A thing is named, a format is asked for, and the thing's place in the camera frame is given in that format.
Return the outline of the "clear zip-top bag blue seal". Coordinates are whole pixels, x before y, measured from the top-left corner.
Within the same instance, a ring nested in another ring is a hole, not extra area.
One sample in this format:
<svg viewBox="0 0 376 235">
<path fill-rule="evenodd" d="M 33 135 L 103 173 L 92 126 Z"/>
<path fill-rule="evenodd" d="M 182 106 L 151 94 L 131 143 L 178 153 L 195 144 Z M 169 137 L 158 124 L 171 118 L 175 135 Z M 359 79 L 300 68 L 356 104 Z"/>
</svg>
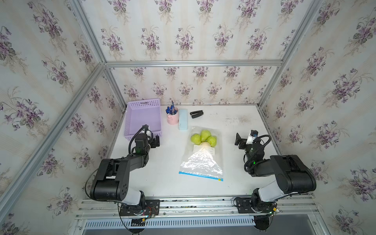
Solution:
<svg viewBox="0 0 376 235">
<path fill-rule="evenodd" d="M 200 135 L 202 130 L 209 130 L 211 136 L 216 136 L 217 145 L 215 147 L 194 145 L 191 142 L 191 136 L 193 134 Z M 221 132 L 217 129 L 199 126 L 193 126 L 189 128 L 189 131 L 190 134 L 182 156 L 179 174 L 223 181 L 224 162 Z"/>
</svg>

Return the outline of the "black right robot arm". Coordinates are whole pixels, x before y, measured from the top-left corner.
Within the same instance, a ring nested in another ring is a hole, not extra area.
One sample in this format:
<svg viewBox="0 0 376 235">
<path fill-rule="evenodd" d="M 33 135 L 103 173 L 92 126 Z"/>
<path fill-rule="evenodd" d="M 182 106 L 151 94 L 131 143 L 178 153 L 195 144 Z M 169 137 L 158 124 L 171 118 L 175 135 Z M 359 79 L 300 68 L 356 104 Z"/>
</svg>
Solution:
<svg viewBox="0 0 376 235">
<path fill-rule="evenodd" d="M 244 171 L 252 177 L 275 176 L 275 180 L 256 188 L 250 197 L 236 197 L 238 213 L 273 214 L 281 198 L 316 190 L 316 179 L 297 155 L 272 155 L 265 159 L 264 149 L 271 142 L 270 135 L 258 135 L 251 130 L 247 138 L 236 134 L 235 146 L 245 151 Z"/>
</svg>

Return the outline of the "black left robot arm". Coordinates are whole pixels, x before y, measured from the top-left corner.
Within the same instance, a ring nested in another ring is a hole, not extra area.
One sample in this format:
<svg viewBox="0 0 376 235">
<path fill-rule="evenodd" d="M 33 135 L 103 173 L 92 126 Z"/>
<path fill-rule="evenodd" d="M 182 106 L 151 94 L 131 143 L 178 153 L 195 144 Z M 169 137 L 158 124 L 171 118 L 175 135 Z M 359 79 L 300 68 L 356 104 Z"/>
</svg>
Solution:
<svg viewBox="0 0 376 235">
<path fill-rule="evenodd" d="M 159 146 L 159 137 L 154 137 L 147 124 L 143 125 L 131 138 L 128 155 L 117 159 L 103 159 L 99 167 L 90 175 L 94 176 L 90 190 L 85 182 L 85 194 L 98 202 L 113 202 L 118 211 L 126 215 L 142 215 L 146 211 L 145 194 L 129 186 L 130 173 L 143 168 L 149 161 L 149 152 Z"/>
</svg>

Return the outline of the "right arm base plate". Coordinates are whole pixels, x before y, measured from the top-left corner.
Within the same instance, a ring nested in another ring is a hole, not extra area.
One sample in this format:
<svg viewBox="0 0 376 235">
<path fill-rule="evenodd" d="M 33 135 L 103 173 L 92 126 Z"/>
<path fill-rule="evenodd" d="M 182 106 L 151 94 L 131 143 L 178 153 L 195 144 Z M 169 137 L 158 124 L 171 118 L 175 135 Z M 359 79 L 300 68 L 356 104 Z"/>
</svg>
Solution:
<svg viewBox="0 0 376 235">
<path fill-rule="evenodd" d="M 271 214 L 277 208 L 276 202 L 263 202 L 251 197 L 235 197 L 233 205 L 237 208 L 238 213 L 266 213 Z"/>
</svg>

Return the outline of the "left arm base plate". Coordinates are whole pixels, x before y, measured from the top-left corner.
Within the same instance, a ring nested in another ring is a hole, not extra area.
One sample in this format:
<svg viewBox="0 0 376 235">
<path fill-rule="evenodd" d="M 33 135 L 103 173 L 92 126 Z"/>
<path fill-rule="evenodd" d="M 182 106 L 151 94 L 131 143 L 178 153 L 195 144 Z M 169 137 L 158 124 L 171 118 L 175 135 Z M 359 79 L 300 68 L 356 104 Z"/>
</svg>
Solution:
<svg viewBox="0 0 376 235">
<path fill-rule="evenodd" d="M 122 204 L 119 208 L 120 216 L 146 216 L 155 217 L 159 215 L 160 200 L 145 200 L 139 205 L 129 206 Z"/>
</svg>

